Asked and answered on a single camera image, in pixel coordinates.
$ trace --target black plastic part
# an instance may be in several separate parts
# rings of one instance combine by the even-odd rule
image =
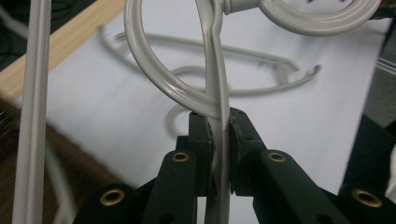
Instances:
[[[123,192],[122,200],[113,205],[104,205],[101,198],[111,190]],[[107,194],[108,199],[120,195]],[[74,224],[135,224],[139,223],[136,218],[134,191],[124,184],[111,184],[99,189],[87,204],[78,213]]]
[[[256,180],[279,212],[277,223],[343,224],[349,221],[287,153],[264,150],[255,162]]]
[[[363,115],[343,185],[359,185],[384,195],[390,178],[390,154],[395,144],[390,133]]]
[[[264,191],[264,187],[257,185],[257,192],[254,193],[253,208],[256,217],[261,224],[279,224],[282,223],[281,215],[276,210],[276,206],[271,196]]]
[[[245,112],[235,108],[230,112],[231,192],[253,196],[254,157],[266,147]]]
[[[136,200],[135,200],[136,210],[134,211],[135,213],[134,220],[136,220],[137,223],[141,223],[142,221],[143,214],[149,202],[149,195],[151,194],[154,184],[155,184],[155,178],[134,191],[134,194],[136,195]]]
[[[361,196],[354,196],[354,192],[355,195],[356,192],[363,192],[363,194]],[[373,196],[379,200],[380,206],[375,206]],[[352,223],[396,223],[396,205],[373,189],[364,189],[358,185],[343,186],[340,189],[338,201],[341,210]]]
[[[176,140],[176,150],[188,150],[189,148],[189,137],[178,136]]]
[[[166,154],[142,224],[196,223],[196,167],[195,155],[188,150]]]
[[[188,148],[186,149],[193,152],[197,158],[197,196],[215,194],[216,188],[213,186],[212,181],[212,161],[215,143],[207,118],[190,113],[187,144]]]

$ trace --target curved tube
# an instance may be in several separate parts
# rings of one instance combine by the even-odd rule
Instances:
[[[173,76],[154,54],[145,37],[141,8],[142,0],[127,0],[124,23],[129,47],[142,71],[157,88],[174,101],[198,114],[220,119],[218,100]]]
[[[175,105],[166,114],[165,127],[168,130],[168,133],[170,133],[172,137],[186,135],[181,130],[179,130],[175,125],[175,120],[176,120],[178,114],[180,114],[180,112],[182,112],[182,111],[188,111],[188,109],[184,108],[182,105]]]
[[[109,44],[106,42],[105,38],[103,37],[103,35],[104,35],[103,28],[99,27],[98,32],[99,32],[99,38],[100,38],[99,40],[101,41],[101,43],[103,43],[105,45],[105,47],[107,47],[107,48],[110,47]],[[119,33],[116,35],[117,39],[124,38],[124,37],[125,37],[125,33]],[[151,40],[160,40],[160,41],[166,41],[166,42],[177,43],[177,44],[191,45],[191,46],[196,46],[196,47],[200,47],[200,48],[204,45],[203,42],[198,41],[198,40],[192,40],[192,39],[187,39],[187,38],[183,38],[183,37],[175,37],[175,36],[170,36],[170,35],[146,34],[146,37]],[[300,70],[300,66],[296,62],[294,62],[293,60],[288,59],[288,58],[284,58],[284,57],[276,56],[276,55],[272,55],[272,54],[266,54],[266,53],[262,53],[262,52],[258,52],[258,51],[253,51],[250,49],[240,49],[237,47],[227,46],[227,45],[222,45],[221,47],[222,47],[223,51],[228,51],[228,52],[235,53],[235,54],[242,54],[242,55],[247,55],[250,57],[255,57],[255,58],[262,60],[263,62],[283,63],[283,64],[287,65],[294,72],[297,72]]]
[[[339,12],[315,15],[301,12],[283,0],[261,0],[259,8],[271,21],[299,35],[338,35],[370,19],[381,0],[354,0]]]
[[[320,69],[321,69],[320,65],[315,65],[314,71],[311,73],[308,72],[306,77],[304,77],[298,81],[282,84],[277,87],[257,88],[257,89],[251,89],[251,90],[234,90],[230,87],[229,88],[230,96],[259,95],[259,94],[265,94],[265,93],[270,93],[270,92],[275,92],[275,91],[289,90],[291,88],[301,86],[301,85],[311,81],[312,79],[314,79],[318,75]]]

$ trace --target black cable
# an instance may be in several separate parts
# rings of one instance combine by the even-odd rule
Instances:
[[[5,29],[0,26],[0,67],[9,57],[21,57],[21,54],[12,51],[14,43]]]
[[[51,21],[57,21],[63,19],[67,14],[70,13],[77,0],[71,2],[54,0],[51,6]],[[28,23],[30,17],[30,0],[19,2],[13,7],[8,9],[11,17]]]

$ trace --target white cable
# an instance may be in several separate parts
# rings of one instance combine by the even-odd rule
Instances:
[[[172,137],[186,135],[181,130],[179,130],[175,125],[175,120],[177,115],[180,112],[186,110],[188,109],[184,108],[182,105],[176,105],[166,114],[165,127],[168,130],[168,132],[172,135]]]
[[[322,36],[357,28],[374,15],[380,3],[381,0],[354,0],[343,10],[328,15],[304,13],[283,0],[260,0],[259,8],[268,19],[286,30]]]
[[[396,145],[390,154],[390,179],[385,195],[396,203]]]
[[[190,87],[159,61],[144,35],[142,0],[126,0],[124,10],[125,33],[137,64],[151,82],[174,101],[206,117],[219,119],[219,101]]]
[[[396,64],[393,62],[379,58],[376,67],[396,76]]]
[[[173,37],[173,36],[166,36],[166,35],[154,35],[154,34],[146,34],[146,36],[149,39],[155,39],[155,40],[160,40],[160,41],[168,41],[168,42],[173,42],[173,43],[178,43],[178,44],[185,44],[185,45],[190,45],[190,46],[198,46],[202,47],[203,43],[200,41],[196,40],[190,40],[186,38],[180,38],[180,37]],[[125,33],[120,33],[116,35],[116,38],[123,38],[125,37]],[[119,48],[113,49],[111,45],[106,41],[105,39],[105,34],[104,34],[104,29],[103,27],[99,28],[99,40],[100,43],[104,45],[104,47],[116,58],[121,60],[123,63],[126,63],[128,66],[131,66],[134,70],[138,70],[141,72],[140,68],[136,63],[133,63],[130,60],[127,60],[123,54],[126,51],[125,45],[121,44]],[[265,54],[265,53],[260,53],[257,51],[249,50],[249,49],[240,49],[240,48],[235,48],[235,47],[230,47],[230,46],[222,46],[222,49],[225,51],[229,51],[231,53],[236,53],[236,54],[243,54],[247,55],[250,57],[255,57],[263,62],[267,63],[274,63],[276,66],[281,66],[282,68],[285,68],[287,66],[291,71],[296,72],[300,70],[300,67],[298,64],[296,64],[294,61],[283,58],[283,57],[278,57],[275,55],[270,55],[270,54]],[[316,65],[313,68],[312,73],[307,73],[306,77],[295,81],[291,83],[283,83],[280,86],[277,87],[265,87],[265,88],[257,88],[257,89],[246,89],[246,90],[234,90],[230,87],[229,85],[229,94],[230,96],[250,96],[250,95],[257,95],[257,94],[265,94],[265,93],[270,93],[274,91],[285,91],[287,89],[291,89],[297,86],[301,86],[309,81],[311,81],[313,78],[315,78],[320,71],[320,65]],[[184,66],[180,68],[176,68],[171,73],[173,75],[179,75],[179,74],[185,74],[185,73],[192,73],[192,72],[199,72],[202,74],[205,74],[205,69],[201,66]],[[198,91],[202,91],[202,88],[194,87]]]
[[[230,119],[230,102],[228,94],[227,76],[225,72],[224,58],[221,49],[220,32],[222,26],[223,11],[220,0],[213,0],[215,18],[213,20],[211,31],[211,41],[217,62],[217,75],[219,85],[215,88],[219,91],[220,107],[220,127],[221,127],[221,159],[220,182],[219,182],[219,219],[216,223],[227,224],[230,216],[230,136],[229,136],[229,119]]]
[[[52,148],[46,147],[46,167],[64,224],[72,224],[76,217],[76,204],[61,164]]]
[[[11,31],[27,39],[29,28],[20,21],[14,20],[8,13],[0,6],[0,19],[3,24]]]
[[[99,29],[101,32],[100,35],[103,35],[103,28]],[[123,38],[125,37],[125,33],[120,33],[116,35],[116,38]],[[187,38],[181,38],[181,37],[175,37],[175,36],[169,36],[169,35],[155,35],[155,34],[146,34],[146,37],[148,39],[152,40],[159,40],[159,41],[167,41],[167,42],[172,42],[172,43],[177,43],[177,44],[184,44],[184,45],[189,45],[189,46],[197,46],[197,47],[203,47],[204,44],[201,41],[197,40],[191,40]],[[298,64],[296,64],[293,60],[284,58],[284,57],[279,57],[276,55],[272,54],[266,54],[266,53],[261,53],[258,51],[250,50],[250,49],[240,49],[232,46],[227,46],[223,45],[221,48],[224,51],[229,51],[231,53],[236,53],[236,54],[243,54],[247,55],[250,57],[256,57],[261,59],[264,62],[268,63],[284,63],[286,64],[292,71],[299,71],[300,67]]]

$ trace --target wooden surface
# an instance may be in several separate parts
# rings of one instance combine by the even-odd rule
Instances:
[[[17,148],[19,139],[18,120],[21,111],[0,99],[0,223],[12,223],[12,208],[15,187]],[[47,125],[47,141],[58,156],[64,173],[69,180],[79,210],[100,187],[118,183],[120,179],[78,145],[70,142],[53,127]],[[43,224],[52,224],[58,209],[49,177],[44,178]]]
[[[98,0],[50,36],[49,70],[52,70],[96,34],[100,24],[119,15],[124,0]],[[13,102],[22,94],[26,55],[0,73],[0,97]]]

